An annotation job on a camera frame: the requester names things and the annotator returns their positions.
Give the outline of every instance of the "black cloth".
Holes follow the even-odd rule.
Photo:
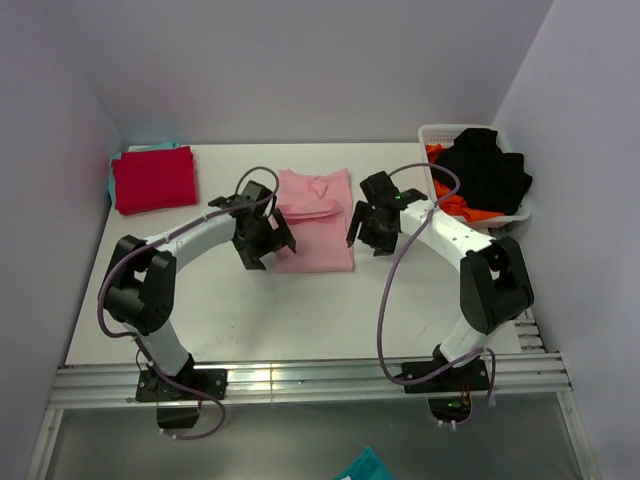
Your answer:
[[[436,163],[460,178],[458,195],[471,208],[513,215],[518,210],[532,178],[524,172],[521,153],[502,153],[496,144],[498,132],[467,128],[444,150]],[[431,170],[433,178],[453,189],[455,182],[444,172]]]

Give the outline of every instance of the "cloth pile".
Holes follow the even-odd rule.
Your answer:
[[[532,178],[524,171],[524,156],[503,153],[498,147],[498,132],[487,128],[468,128],[450,148],[427,145],[430,163],[448,168],[460,178],[460,190],[442,209],[470,222],[518,211]],[[438,197],[448,193],[455,182],[445,172],[433,169]]]

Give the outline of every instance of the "plastic laundry basket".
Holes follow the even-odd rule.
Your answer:
[[[427,158],[427,145],[440,144],[445,148],[449,148],[453,145],[453,141],[467,128],[491,128],[486,125],[423,125],[418,130],[418,138],[420,139],[422,161],[429,163]],[[503,152],[512,152],[509,142],[505,138],[502,132],[498,131],[498,146]],[[424,173],[427,177],[427,195],[429,198],[436,198],[436,188],[433,184],[433,177],[431,176],[431,169],[425,168]],[[469,223],[473,228],[499,228],[507,223],[517,222],[520,220],[526,220],[531,215],[531,204],[529,202],[528,195],[525,195],[520,204],[520,208],[514,215],[504,215],[501,217],[493,217],[481,222],[469,223],[464,217],[455,217],[463,223]]]

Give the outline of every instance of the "teal cloth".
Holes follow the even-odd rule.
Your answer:
[[[136,152],[148,152],[150,150],[173,150],[174,148],[179,148],[181,146],[182,145],[177,142],[164,142],[159,145],[141,148],[139,150],[136,150]],[[122,155],[122,153],[123,152],[120,152],[109,159],[109,180],[107,182],[107,191],[109,192],[109,197],[111,198],[112,205],[116,204],[116,179],[113,177],[113,161],[120,160],[120,155]]]
[[[355,462],[335,480],[351,477],[351,480],[393,480],[371,447],[366,447]]]

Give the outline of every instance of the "black mounting bracket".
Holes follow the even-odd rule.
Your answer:
[[[440,361],[405,362],[402,364],[402,378],[411,380],[424,377],[443,365]],[[489,375],[484,360],[476,358],[462,367],[450,368],[429,382],[404,387],[404,393],[453,393],[468,389],[483,391],[489,388]]]
[[[213,398],[223,400],[227,389],[227,370],[206,369],[189,372],[189,387]],[[143,370],[138,378],[136,402],[159,403],[185,400],[201,400],[202,397],[178,390],[168,385],[153,370]],[[193,428],[200,418],[200,407],[158,407],[156,421],[158,427],[173,431]]]
[[[227,390],[227,370],[223,368],[193,370],[189,388],[223,400]],[[202,397],[168,385],[153,370],[143,370],[138,378],[136,402],[160,403],[200,400]]]

